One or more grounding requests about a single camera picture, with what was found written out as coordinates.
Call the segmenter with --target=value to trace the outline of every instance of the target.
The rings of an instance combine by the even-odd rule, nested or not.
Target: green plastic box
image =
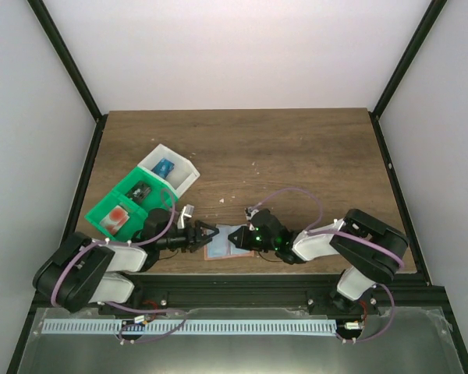
[[[166,179],[151,171],[162,158],[166,158],[174,164],[173,170],[170,171]],[[100,203],[94,206],[85,218],[107,238],[126,242],[133,237],[136,231],[142,229],[150,210],[154,208],[168,209],[163,203],[163,199],[168,206],[172,206],[169,194],[163,193],[163,199],[161,198],[162,189],[170,190],[177,201],[199,176],[199,171],[189,160],[159,144]],[[151,192],[140,205],[137,205],[125,194],[140,181],[148,184],[151,187]],[[113,236],[100,223],[118,205],[128,212],[129,220]]]

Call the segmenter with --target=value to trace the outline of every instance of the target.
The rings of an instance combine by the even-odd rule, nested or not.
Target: wooden surface
[[[77,230],[102,238],[84,215],[159,143],[191,159],[201,173],[179,201],[196,207],[195,219],[244,224],[244,208],[297,186],[322,200],[323,225],[359,208],[403,231],[366,109],[113,111]],[[306,227],[318,213],[298,192],[284,192],[266,207],[292,229]],[[406,271],[414,272],[410,252],[404,260]],[[200,251],[159,261],[150,272],[339,273],[346,267],[340,256],[287,265],[259,257],[204,261]]]

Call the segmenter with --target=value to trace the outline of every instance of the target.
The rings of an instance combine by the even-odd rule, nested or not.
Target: purple cable
[[[136,314],[180,313],[180,314],[184,315],[184,319],[182,320],[182,322],[178,326],[175,326],[170,331],[167,331],[166,333],[163,333],[162,335],[158,335],[157,337],[152,337],[150,339],[145,339],[145,340],[142,339],[142,338],[140,338],[138,340],[135,340],[135,343],[138,343],[138,344],[149,343],[149,342],[152,342],[152,341],[163,339],[165,337],[169,337],[170,335],[172,335],[176,331],[180,330],[186,324],[186,320],[187,320],[186,312],[184,312],[183,310],[180,310],[180,309],[152,309],[152,310],[146,310],[146,309],[129,308],[127,306],[120,305],[120,304],[117,304],[115,302],[106,302],[106,304],[112,306],[113,308],[121,309],[121,310],[123,310],[125,312],[136,313]],[[140,326],[140,325],[138,323],[132,323],[130,325],[123,326],[122,329],[118,333],[118,338],[120,340],[123,340],[123,336],[122,336],[123,331],[125,331],[126,329],[128,329],[131,326]]]
[[[402,259],[400,257],[398,257],[395,253],[392,253],[392,252],[388,251],[387,249],[379,246],[378,244],[371,243],[366,239],[358,238],[358,237],[356,237],[354,235],[347,234],[346,232],[341,232],[341,231],[338,231],[338,230],[321,230],[321,231],[308,233],[309,236],[317,236],[317,235],[322,235],[322,234],[338,235],[338,236],[342,236],[343,238],[347,238],[347,239],[353,240],[355,242],[358,242],[360,244],[367,245],[368,247],[374,249],[375,251],[383,253],[384,255],[386,255],[386,256],[390,257],[391,259],[393,259],[394,261],[396,261],[399,264],[399,270],[403,269],[404,266],[405,266]]]
[[[384,284],[379,284],[378,283],[378,286],[382,287],[385,292],[387,293],[388,295],[388,298],[390,299],[390,304],[392,304],[392,311],[390,312],[390,319],[388,320],[387,324],[385,325],[385,327],[383,327],[380,331],[378,331],[375,335],[371,335],[370,337],[366,337],[364,339],[360,339],[360,340],[356,340],[356,343],[366,343],[367,341],[370,341],[370,340],[373,340],[373,339],[376,339],[377,337],[380,337],[381,335],[383,335],[389,328],[390,326],[392,325],[392,322],[393,322],[393,317],[395,315],[395,302],[393,300],[393,295],[392,293],[390,292],[390,290],[388,289],[387,286],[385,286]],[[353,343],[353,340],[347,340],[347,339],[343,339],[338,333],[336,333],[336,337],[341,340],[341,341],[345,341],[346,343]]]
[[[172,197],[172,213],[170,214],[170,219],[166,225],[166,227],[163,229],[162,232],[160,232],[159,234],[157,234],[156,236],[154,236],[153,238],[151,239],[148,239],[148,240],[144,240],[143,242],[139,242],[139,243],[133,243],[133,245],[131,246],[136,246],[138,247],[139,245],[146,245],[146,244],[149,244],[149,243],[152,243],[152,242],[156,242],[161,236],[163,236],[164,234],[166,234],[166,231],[169,230],[169,228],[172,226],[173,224],[173,218],[175,217],[175,199],[174,199],[174,196],[173,194],[168,191],[167,189],[162,189],[161,191],[161,195],[163,194],[163,192],[167,192],[171,197]],[[68,273],[70,272],[70,270],[76,265],[76,263],[85,255],[85,253],[87,253],[88,251],[90,251],[91,249],[93,249],[96,245],[129,245],[128,242],[109,242],[109,243],[106,243],[106,241],[102,241],[102,240],[96,240],[94,242],[91,242],[88,246],[86,246],[85,248],[81,249],[77,254],[76,256],[74,256],[71,261],[69,261],[68,265],[64,268],[64,270],[62,271],[61,275],[59,276],[59,279],[57,280],[57,283],[55,284],[54,286],[54,290],[52,291],[52,295],[50,296],[50,303],[55,306],[55,307],[60,307],[60,305],[57,303],[56,299],[57,299],[57,295],[59,293],[59,289],[61,288],[61,285],[62,285],[62,282],[64,282],[65,278],[68,276]]]
[[[278,191],[276,192],[273,192],[272,194],[270,194],[269,196],[267,196],[265,199],[263,199],[262,201],[260,201],[259,203],[255,204],[254,206],[251,207],[251,209],[256,209],[258,208],[260,205],[266,203],[268,200],[272,199],[273,197],[277,196],[278,194],[280,194],[281,192],[285,192],[285,191],[298,191],[298,192],[301,192],[301,193],[304,193],[305,195],[308,195],[309,197],[311,197],[316,203],[317,203],[317,206],[319,206],[319,217],[317,218],[317,220],[315,222],[312,222],[311,224],[309,224],[306,228],[305,228],[305,231],[307,230],[310,230],[313,226],[315,226],[316,224],[318,224],[319,222],[321,222],[321,219],[322,219],[322,214],[323,214],[323,207],[322,207],[322,202],[314,195],[312,194],[311,192],[308,192],[307,190],[305,189],[299,189],[298,187],[288,187],[286,189],[279,189]]]

